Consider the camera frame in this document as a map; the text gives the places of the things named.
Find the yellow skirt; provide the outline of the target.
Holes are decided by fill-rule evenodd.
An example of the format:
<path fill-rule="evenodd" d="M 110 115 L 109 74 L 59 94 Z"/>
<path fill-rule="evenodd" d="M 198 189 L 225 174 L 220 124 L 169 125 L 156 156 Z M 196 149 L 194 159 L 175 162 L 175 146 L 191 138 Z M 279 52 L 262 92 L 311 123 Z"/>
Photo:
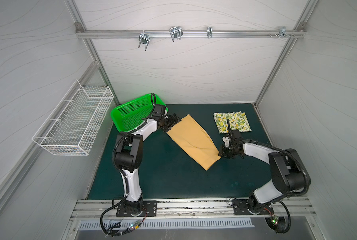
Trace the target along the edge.
<path fill-rule="evenodd" d="M 206 171 L 220 159 L 211 137 L 191 115 L 182 118 L 167 134 Z"/>

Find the lemon print skirt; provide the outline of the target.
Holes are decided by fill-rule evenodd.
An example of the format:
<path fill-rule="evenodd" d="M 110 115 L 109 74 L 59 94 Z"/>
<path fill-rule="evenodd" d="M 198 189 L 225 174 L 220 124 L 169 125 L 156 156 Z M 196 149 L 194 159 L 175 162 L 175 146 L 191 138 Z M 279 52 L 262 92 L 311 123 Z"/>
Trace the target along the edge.
<path fill-rule="evenodd" d="M 227 121 L 229 121 L 229 126 L 232 130 L 238 130 L 239 132 L 251 132 L 245 113 L 214 113 L 213 118 L 220 134 L 228 133 Z"/>

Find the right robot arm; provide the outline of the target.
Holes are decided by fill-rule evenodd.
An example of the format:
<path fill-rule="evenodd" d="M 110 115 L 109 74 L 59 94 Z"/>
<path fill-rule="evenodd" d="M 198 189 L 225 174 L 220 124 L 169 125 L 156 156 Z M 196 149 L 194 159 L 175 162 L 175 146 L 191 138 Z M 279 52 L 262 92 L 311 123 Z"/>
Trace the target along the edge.
<path fill-rule="evenodd" d="M 257 215 L 272 203 L 308 192 L 311 178 L 296 150 L 244 140 L 237 131 L 227 133 L 222 141 L 219 156 L 228 159 L 248 156 L 269 165 L 271 179 L 254 190 L 246 201 L 250 213 Z"/>

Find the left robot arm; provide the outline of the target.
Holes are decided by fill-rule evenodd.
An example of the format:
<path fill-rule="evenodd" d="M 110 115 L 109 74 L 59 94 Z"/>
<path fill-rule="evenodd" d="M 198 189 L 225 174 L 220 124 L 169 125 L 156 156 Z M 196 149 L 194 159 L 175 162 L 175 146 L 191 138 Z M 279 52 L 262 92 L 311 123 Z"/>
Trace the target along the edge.
<path fill-rule="evenodd" d="M 139 168 L 143 159 L 144 140 L 159 129 L 168 132 L 179 122 L 180 118 L 176 114 L 168 114 L 165 105 L 155 104 L 147 116 L 141 117 L 141 123 L 131 127 L 129 131 L 118 134 L 112 153 L 112 162 L 122 177 L 123 206 L 128 211 L 136 214 L 143 208 Z"/>

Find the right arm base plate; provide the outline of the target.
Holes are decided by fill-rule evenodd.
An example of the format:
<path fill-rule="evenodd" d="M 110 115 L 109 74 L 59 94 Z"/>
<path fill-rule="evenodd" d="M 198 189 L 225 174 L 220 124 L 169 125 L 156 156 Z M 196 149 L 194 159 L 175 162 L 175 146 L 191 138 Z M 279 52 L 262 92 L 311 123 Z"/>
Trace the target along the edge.
<path fill-rule="evenodd" d="M 271 204 L 260 204 L 251 199 L 232 198 L 228 203 L 233 209 L 233 214 L 238 216 L 274 214 Z"/>

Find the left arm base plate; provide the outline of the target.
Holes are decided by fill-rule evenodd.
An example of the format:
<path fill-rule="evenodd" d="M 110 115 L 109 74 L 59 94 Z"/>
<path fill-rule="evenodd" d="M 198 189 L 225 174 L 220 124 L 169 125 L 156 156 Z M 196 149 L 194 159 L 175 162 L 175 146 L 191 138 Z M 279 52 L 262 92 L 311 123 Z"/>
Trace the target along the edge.
<path fill-rule="evenodd" d="M 116 217 L 155 217 L 157 215 L 157 201 L 125 201 L 117 208 Z"/>

